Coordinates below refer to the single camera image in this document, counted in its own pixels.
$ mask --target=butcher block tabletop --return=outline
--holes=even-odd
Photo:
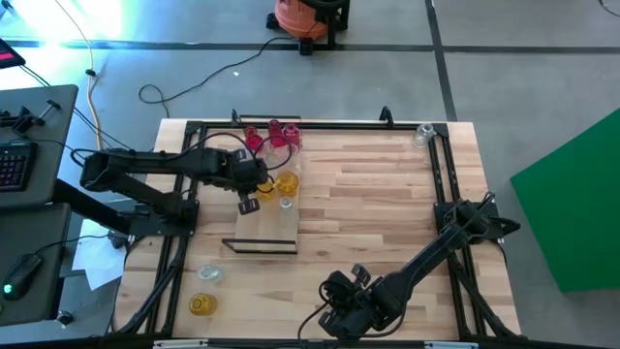
[[[163,120],[155,150],[180,151],[187,121]],[[474,125],[452,122],[448,128],[461,196],[480,201],[487,187]],[[242,136],[241,130],[208,132]],[[429,151],[412,145],[413,134],[303,130],[297,255],[235,254],[221,239],[233,237],[238,197],[199,186],[200,217],[189,242],[173,337],[296,338],[301,322],[323,304],[319,285],[331,272],[342,270],[351,276],[353,265],[360,263],[374,278],[409,262],[437,236]],[[214,137],[206,145],[241,147],[230,137]],[[446,179],[440,140],[437,145]],[[147,183],[171,191],[174,176],[153,174]],[[444,190],[450,200],[446,180]],[[162,241],[145,238],[129,256],[116,301],[117,327],[129,321],[152,290]],[[480,292],[506,326],[520,333],[499,247],[485,242],[472,246],[472,254]],[[220,267],[224,278],[217,284],[197,278],[204,265]],[[157,331],[164,322],[169,290],[162,297]],[[189,311],[197,293],[217,298],[215,313],[195,316]],[[471,303],[463,294],[474,331]],[[330,338],[319,327],[318,316],[306,325],[302,337]],[[414,289],[402,327],[386,339],[458,339],[446,262]]]

